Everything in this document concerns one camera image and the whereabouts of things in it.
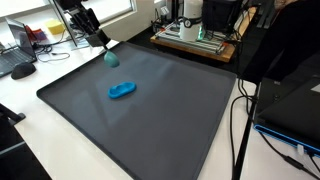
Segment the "keyboard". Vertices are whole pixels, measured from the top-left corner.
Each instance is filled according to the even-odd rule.
[[[0,77],[12,72],[14,66],[22,62],[33,62],[35,58],[21,51],[14,49],[0,55]]]

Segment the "wire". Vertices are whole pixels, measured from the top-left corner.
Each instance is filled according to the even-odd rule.
[[[231,140],[231,150],[232,150],[232,179],[234,179],[234,172],[235,172],[235,154],[234,154],[234,144],[233,144],[233,133],[232,133],[232,110],[233,110],[233,106],[234,106],[234,103],[235,101],[237,101],[238,99],[240,98],[243,98],[245,97],[247,102],[246,102],[246,107],[247,107],[247,113],[248,113],[248,102],[251,101],[251,102],[254,102],[256,101],[255,100],[255,96],[248,96],[248,93],[246,92],[245,88],[243,87],[243,80],[239,78],[239,81],[238,81],[238,89],[240,91],[240,93],[242,94],[241,96],[237,97],[236,99],[234,99],[232,101],[232,104],[231,104],[231,110],[230,110],[230,140]],[[248,119],[251,121],[251,123],[254,123],[253,121],[253,117],[250,117],[250,114],[248,113],[249,117]],[[314,174],[313,172],[311,172],[309,169],[305,168],[303,164],[301,164],[300,162],[298,162],[297,160],[291,158],[290,156],[286,156],[284,154],[282,154],[280,151],[278,151],[268,140],[267,138],[261,133],[259,132],[259,134],[261,135],[261,137],[264,139],[264,141],[268,144],[268,146],[274,151],[276,152],[280,157],[282,157],[282,159],[284,161],[286,161],[288,164],[294,166],[295,168],[299,169],[299,170],[302,170],[304,171],[305,173],[309,174],[310,176],[312,176],[313,178],[317,179],[317,180],[320,180],[320,178]],[[316,163],[313,161],[313,163],[315,164],[315,166],[317,167],[318,171],[320,172],[319,170],[319,167],[316,165]]]
[[[239,96],[237,98],[235,98],[232,103],[231,103],[231,109],[230,109],[230,142],[231,142],[231,151],[232,151],[232,179],[234,179],[234,175],[235,175],[235,166],[236,166],[236,161],[235,161],[235,152],[234,152],[234,143],[233,143],[233,131],[232,131],[232,110],[233,110],[233,106],[234,103],[240,99],[246,96]]]
[[[320,172],[319,166],[317,165],[316,162],[314,162],[313,156],[312,156],[311,154],[309,154],[309,157],[310,157],[312,163],[314,164],[314,166],[315,166],[315,167],[317,168],[317,170]]]
[[[3,49],[1,52],[0,52],[0,54],[3,54],[4,52],[6,52],[6,51],[10,51],[10,50],[12,50],[12,49],[14,49],[14,48],[16,48],[16,47],[18,47],[18,46],[11,46],[10,44],[9,44],[9,48],[7,48],[7,49]]]
[[[62,41],[65,32],[66,32],[66,29],[63,30],[62,35],[61,35],[61,37],[60,37],[60,40],[57,41],[57,42],[55,42],[55,43],[51,43],[51,44],[37,44],[37,45],[38,45],[39,47],[43,47],[43,46],[53,46],[53,45],[56,45],[56,44],[60,44],[60,43],[63,43],[63,42],[67,42],[67,41],[69,41],[69,40]]]
[[[303,161],[303,164],[306,166],[306,168],[307,168],[309,171],[311,171],[313,174],[317,174],[317,171],[315,172],[315,171],[309,166],[309,163],[306,161],[305,156],[303,156],[303,154],[300,154],[300,153],[299,153],[299,155],[300,155],[300,156],[298,156],[298,157],[300,157],[300,159]]]
[[[63,58],[58,58],[58,59],[49,59],[49,60],[42,60],[40,58],[40,55],[48,55],[49,53],[42,53],[42,54],[38,54],[37,55],[37,59],[40,61],[40,62],[43,62],[43,63],[47,63],[47,62],[51,62],[51,61],[61,61],[61,60],[65,60],[67,58],[70,57],[70,54],[69,53],[51,53],[51,55],[67,55],[66,57],[63,57]]]

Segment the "black cable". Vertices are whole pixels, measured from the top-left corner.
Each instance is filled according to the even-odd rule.
[[[18,46],[11,46],[10,44],[9,44],[9,48],[7,48],[7,49],[3,49],[1,52],[0,52],[0,54],[3,54],[4,52],[6,52],[6,51],[10,51],[10,50],[12,50],[12,49],[14,49],[14,48],[16,48],[16,47],[18,47]]]
[[[267,138],[261,132],[259,132],[259,134],[264,139],[264,141],[269,145],[269,147],[274,152],[276,152],[280,157],[282,157],[282,159],[284,161],[286,161],[288,164],[292,165],[293,167],[306,172],[307,174],[309,174],[310,176],[314,177],[315,179],[320,180],[320,178],[317,175],[315,175],[314,173],[310,172],[307,168],[304,167],[303,164],[301,164],[297,160],[293,159],[292,157],[286,156],[286,155],[282,154],[281,152],[279,152],[275,147],[272,146],[272,144],[267,140]]]
[[[319,166],[317,165],[316,162],[314,162],[313,156],[311,154],[309,154],[309,158],[311,159],[312,163],[314,164],[314,166],[317,168],[317,170],[320,172]]]
[[[43,47],[43,46],[53,46],[53,45],[56,45],[56,44],[60,44],[60,43],[69,41],[69,40],[62,41],[65,32],[66,32],[66,29],[63,30],[60,40],[57,41],[57,42],[55,42],[55,43],[51,43],[51,44],[37,44],[37,45],[38,45],[39,47]]]
[[[158,12],[158,9],[157,8],[155,8],[155,22],[157,22],[157,20],[159,20],[160,19],[160,16],[159,16],[159,12]]]
[[[52,51],[52,46],[51,45],[46,45],[46,46],[40,46],[42,49],[38,52],[36,52],[36,54],[46,54]]]
[[[231,151],[232,151],[232,180],[234,179],[234,171],[235,171],[235,166],[236,166],[236,162],[235,162],[235,152],[234,152],[234,144],[233,144],[233,132],[232,132],[232,110],[233,110],[233,106],[234,103],[240,99],[243,98],[245,96],[239,96],[237,98],[235,98],[232,103],[231,103],[231,109],[230,109],[230,142],[231,142]]]
[[[49,59],[49,60],[42,60],[39,56],[40,55],[45,55],[45,54],[49,54],[49,53],[42,53],[42,54],[38,54],[37,55],[37,59],[40,61],[40,62],[43,62],[43,63],[47,63],[47,62],[51,62],[51,61],[61,61],[61,60],[65,60],[67,58],[70,57],[70,54],[69,53],[51,53],[52,55],[67,55],[66,57],[63,57],[63,58],[58,58],[58,59]]]
[[[243,86],[243,79],[239,79],[238,80],[238,90],[240,91],[241,95],[245,96],[245,97],[249,97],[247,91],[244,89]],[[249,115],[249,98],[246,98],[246,112]]]

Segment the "black stand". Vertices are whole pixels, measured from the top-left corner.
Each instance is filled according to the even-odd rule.
[[[26,118],[23,113],[16,114],[0,103],[0,120],[8,121],[10,125],[15,125]]]

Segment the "cable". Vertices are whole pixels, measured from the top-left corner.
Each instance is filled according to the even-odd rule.
[[[292,165],[293,167],[306,172],[307,174],[309,174],[310,176],[314,177],[315,179],[320,180],[320,178],[317,175],[315,175],[314,173],[309,171],[307,168],[305,168],[303,164],[301,164],[297,160],[293,159],[292,157],[286,156],[286,155],[282,154],[281,152],[279,152],[275,147],[272,146],[272,144],[267,140],[267,138],[261,132],[259,132],[259,134],[264,139],[264,141],[269,145],[269,147],[274,152],[276,152],[280,157],[282,157],[282,159],[284,161],[286,161],[288,164]]]
[[[316,162],[314,162],[313,156],[312,156],[311,154],[309,154],[309,157],[310,157],[312,163],[314,164],[314,166],[315,166],[315,167],[317,168],[317,170],[320,172],[319,166],[317,165]]]
[[[14,49],[14,48],[16,48],[16,47],[18,47],[18,46],[11,46],[10,44],[9,44],[9,48],[7,48],[7,49],[3,49],[1,52],[0,52],[0,54],[3,54],[4,52],[6,52],[6,51],[10,51],[10,50],[12,50],[12,49]]]
[[[245,96],[245,97],[248,97],[248,93],[247,91],[244,89],[244,86],[243,86],[243,80],[242,79],[239,79],[238,80],[238,90],[240,91],[240,93]],[[249,98],[246,98],[246,112],[247,114],[249,115],[250,112],[249,112]]]
[[[231,109],[230,109],[230,142],[231,142],[231,151],[232,151],[232,180],[234,179],[234,171],[235,171],[235,166],[236,166],[236,162],[235,162],[235,152],[234,152],[234,144],[233,144],[233,132],[232,132],[232,110],[233,110],[233,106],[234,106],[234,103],[240,99],[240,98],[243,98],[245,96],[239,96],[237,98],[235,98],[232,103],[231,103]]]
[[[55,42],[55,43],[51,43],[51,44],[37,44],[37,45],[38,45],[39,47],[44,47],[44,46],[53,46],[53,45],[56,45],[56,44],[59,44],[59,43],[67,42],[67,41],[69,41],[69,40],[62,41],[65,32],[66,32],[66,29],[63,30],[60,40],[57,41],[57,42]]]
[[[69,53],[51,53],[51,55],[67,55],[66,57],[63,57],[63,58],[58,58],[58,59],[49,59],[49,60],[42,60],[40,58],[40,55],[45,55],[45,54],[48,54],[48,53],[42,53],[42,54],[38,54],[37,55],[37,59],[40,61],[40,62],[43,62],[43,63],[47,63],[47,62],[51,62],[51,61],[61,61],[61,60],[65,60],[67,58],[70,57],[70,54]]]

